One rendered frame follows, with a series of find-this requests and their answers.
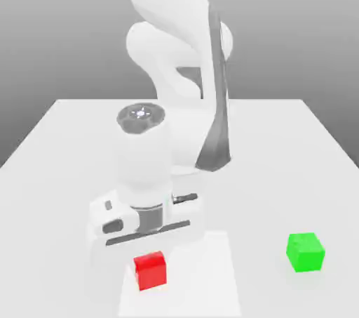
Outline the small red cube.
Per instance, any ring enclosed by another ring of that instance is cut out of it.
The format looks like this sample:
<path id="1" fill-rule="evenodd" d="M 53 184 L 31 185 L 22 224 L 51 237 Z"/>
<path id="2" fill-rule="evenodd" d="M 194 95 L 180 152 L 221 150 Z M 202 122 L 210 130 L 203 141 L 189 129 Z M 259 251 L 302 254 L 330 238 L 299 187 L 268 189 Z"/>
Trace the small red cube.
<path id="1" fill-rule="evenodd" d="M 133 258 L 140 291 L 167 284 L 167 266 L 162 251 Z"/>

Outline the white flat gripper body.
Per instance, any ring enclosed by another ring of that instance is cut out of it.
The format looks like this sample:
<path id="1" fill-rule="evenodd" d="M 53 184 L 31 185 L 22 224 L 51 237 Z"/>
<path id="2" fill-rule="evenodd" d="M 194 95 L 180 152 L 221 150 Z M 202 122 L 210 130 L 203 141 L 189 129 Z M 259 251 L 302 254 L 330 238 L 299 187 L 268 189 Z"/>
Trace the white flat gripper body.
<path id="1" fill-rule="evenodd" d="M 156 251 L 168 255 L 175 247 L 196 242 L 205 232 L 204 218 L 175 218 L 161 227 L 140 229 L 140 221 L 108 218 L 88 228 L 88 266 L 117 270 L 132 259 Z"/>

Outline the small green cube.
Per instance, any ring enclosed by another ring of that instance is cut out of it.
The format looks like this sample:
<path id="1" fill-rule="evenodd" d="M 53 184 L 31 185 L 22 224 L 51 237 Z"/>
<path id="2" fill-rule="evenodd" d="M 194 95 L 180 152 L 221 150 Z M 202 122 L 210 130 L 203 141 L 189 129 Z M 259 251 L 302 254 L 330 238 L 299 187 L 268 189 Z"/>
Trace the small green cube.
<path id="1" fill-rule="evenodd" d="M 325 248 L 313 232 L 290 234 L 286 255 L 295 272 L 320 271 L 325 257 Z"/>

